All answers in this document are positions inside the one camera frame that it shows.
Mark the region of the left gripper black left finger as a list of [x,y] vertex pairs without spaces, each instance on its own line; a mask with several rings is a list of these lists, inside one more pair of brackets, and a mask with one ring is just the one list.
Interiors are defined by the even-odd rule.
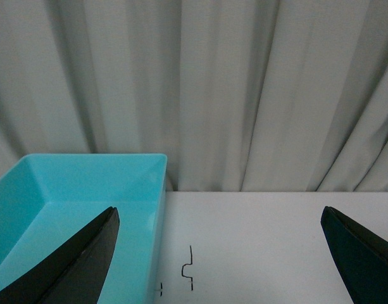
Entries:
[[113,258],[120,217],[109,207],[0,291],[0,303],[97,303]]

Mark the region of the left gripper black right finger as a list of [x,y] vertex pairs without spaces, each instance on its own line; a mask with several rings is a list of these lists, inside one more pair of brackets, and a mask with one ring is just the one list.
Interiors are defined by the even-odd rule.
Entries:
[[331,206],[320,223],[353,303],[388,303],[388,241]]

